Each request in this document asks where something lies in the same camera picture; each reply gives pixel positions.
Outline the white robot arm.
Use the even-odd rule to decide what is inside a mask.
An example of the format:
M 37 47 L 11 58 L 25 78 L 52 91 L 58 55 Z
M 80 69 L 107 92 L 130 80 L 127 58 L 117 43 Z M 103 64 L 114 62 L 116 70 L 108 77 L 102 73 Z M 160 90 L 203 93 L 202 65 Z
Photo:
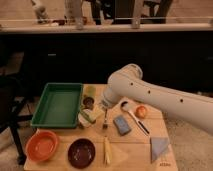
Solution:
M 174 114 L 213 135 L 213 98 L 154 85 L 143 81 L 142 77 L 142 69 L 136 64 L 113 72 L 99 96 L 100 108 L 112 109 L 127 97 Z

